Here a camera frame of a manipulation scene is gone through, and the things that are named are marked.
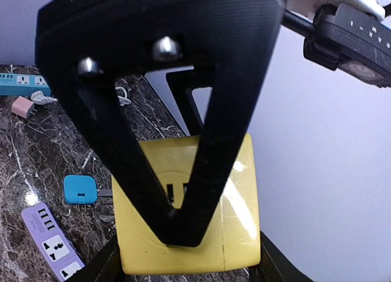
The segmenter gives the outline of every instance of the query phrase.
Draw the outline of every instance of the marble countertop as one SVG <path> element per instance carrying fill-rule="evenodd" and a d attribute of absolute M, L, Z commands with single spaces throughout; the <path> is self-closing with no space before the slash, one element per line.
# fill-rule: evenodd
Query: marble countertop
<path fill-rule="evenodd" d="M 0 73 L 38 74 L 34 67 L 0 66 Z M 139 140 L 183 136 L 182 130 L 141 76 L 120 79 L 132 105 L 124 107 Z M 57 281 L 21 218 L 24 208 L 46 203 L 85 263 L 115 234 L 107 201 L 86 208 L 64 202 L 66 175 L 90 175 L 99 189 L 111 187 L 110 173 L 86 144 L 59 104 L 36 106 L 25 120 L 10 112 L 15 97 L 0 97 L 0 281 Z M 246 269 L 189 276 L 129 277 L 128 281 L 248 281 Z"/>

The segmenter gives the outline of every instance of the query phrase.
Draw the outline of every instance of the yellow box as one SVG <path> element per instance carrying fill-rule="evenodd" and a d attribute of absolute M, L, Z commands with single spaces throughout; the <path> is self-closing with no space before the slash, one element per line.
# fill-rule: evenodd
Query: yellow box
<path fill-rule="evenodd" d="M 166 184 L 174 185 L 176 208 L 182 205 L 183 184 L 189 181 L 198 142 L 199 137 L 140 142 L 166 193 Z M 117 237 L 126 274 L 222 272 L 260 262 L 257 181 L 250 135 L 243 141 L 220 203 L 202 243 L 196 248 L 162 244 L 114 178 L 112 189 Z"/>

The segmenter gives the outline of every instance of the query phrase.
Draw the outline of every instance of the metal screw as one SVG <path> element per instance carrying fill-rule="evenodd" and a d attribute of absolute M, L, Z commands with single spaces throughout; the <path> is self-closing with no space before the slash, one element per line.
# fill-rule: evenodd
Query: metal screw
<path fill-rule="evenodd" d="M 153 44 L 152 57 L 154 61 L 171 62 L 183 56 L 179 42 L 170 37 L 164 37 Z"/>
<path fill-rule="evenodd" d="M 84 77 L 94 77 L 103 74 L 103 70 L 100 69 L 98 62 L 92 58 L 87 57 L 79 61 L 78 74 Z"/>

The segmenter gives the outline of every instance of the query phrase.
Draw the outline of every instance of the black slot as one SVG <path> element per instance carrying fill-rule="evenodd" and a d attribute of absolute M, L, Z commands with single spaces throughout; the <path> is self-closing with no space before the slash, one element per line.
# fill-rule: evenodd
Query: black slot
<path fill-rule="evenodd" d="M 183 193 L 184 193 L 184 194 L 186 194 L 186 192 L 188 191 L 188 186 L 189 186 L 188 183 L 184 183 L 184 184 L 183 184 Z"/>
<path fill-rule="evenodd" d="M 174 187 L 172 184 L 167 185 L 167 197 L 169 199 L 170 204 L 174 203 Z"/>

